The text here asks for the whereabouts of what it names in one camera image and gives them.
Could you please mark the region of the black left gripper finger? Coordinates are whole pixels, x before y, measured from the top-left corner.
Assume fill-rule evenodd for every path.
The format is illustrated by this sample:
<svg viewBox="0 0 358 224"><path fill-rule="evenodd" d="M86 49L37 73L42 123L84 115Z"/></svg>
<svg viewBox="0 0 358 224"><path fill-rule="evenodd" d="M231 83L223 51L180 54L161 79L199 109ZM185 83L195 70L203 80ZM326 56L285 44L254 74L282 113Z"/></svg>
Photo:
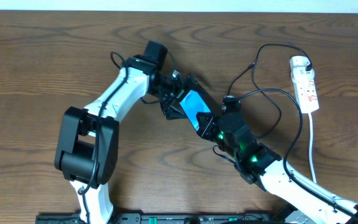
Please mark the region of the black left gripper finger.
<svg viewBox="0 0 358 224"><path fill-rule="evenodd" d="M176 100L162 101L162 113L167 120L184 119L186 115L178 107Z"/></svg>
<svg viewBox="0 0 358 224"><path fill-rule="evenodd" d="M185 96L190 90L198 92L201 98L211 110L212 114L221 114L221 109L212 96L198 83L196 78L189 74L185 79Z"/></svg>

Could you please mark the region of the blue screen smartphone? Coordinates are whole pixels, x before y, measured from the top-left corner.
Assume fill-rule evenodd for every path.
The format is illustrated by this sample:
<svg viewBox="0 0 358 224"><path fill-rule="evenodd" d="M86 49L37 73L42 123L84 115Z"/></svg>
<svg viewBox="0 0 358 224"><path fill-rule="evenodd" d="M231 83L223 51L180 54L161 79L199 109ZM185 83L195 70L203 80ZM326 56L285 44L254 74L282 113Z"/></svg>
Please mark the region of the blue screen smartphone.
<svg viewBox="0 0 358 224"><path fill-rule="evenodd" d="M190 90L184 99L181 100L180 106L184 110L190 123L195 131L199 130L200 124L196 118L197 113L210 113L211 110L207 107L200 94L194 90Z"/></svg>

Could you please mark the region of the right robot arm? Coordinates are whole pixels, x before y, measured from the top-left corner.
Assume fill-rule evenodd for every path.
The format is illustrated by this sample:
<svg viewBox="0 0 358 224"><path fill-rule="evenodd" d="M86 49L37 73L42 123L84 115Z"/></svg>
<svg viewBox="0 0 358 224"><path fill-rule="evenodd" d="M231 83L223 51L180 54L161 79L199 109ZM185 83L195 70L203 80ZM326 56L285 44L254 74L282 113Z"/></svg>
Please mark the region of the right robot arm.
<svg viewBox="0 0 358 224"><path fill-rule="evenodd" d="M198 113L197 119L198 134L227 152L248 184L284 199L315 223L358 223L358 203L324 189L258 143L239 112L221 117Z"/></svg>

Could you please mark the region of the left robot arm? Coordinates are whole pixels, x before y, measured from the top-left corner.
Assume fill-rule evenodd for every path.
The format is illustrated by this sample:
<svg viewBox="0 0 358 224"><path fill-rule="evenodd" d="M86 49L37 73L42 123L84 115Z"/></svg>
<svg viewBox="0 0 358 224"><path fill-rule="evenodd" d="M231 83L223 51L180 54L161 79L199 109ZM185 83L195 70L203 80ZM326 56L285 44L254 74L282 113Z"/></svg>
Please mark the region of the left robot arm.
<svg viewBox="0 0 358 224"><path fill-rule="evenodd" d="M117 162L119 126L145 95L157 98L167 120L188 119L197 135L221 142L219 109L191 75L161 73L168 49L149 41L144 53L123 59L107 90L84 108L69 107L63 115L55 168L75 188L80 223L108 223L114 207L108 180Z"/></svg>

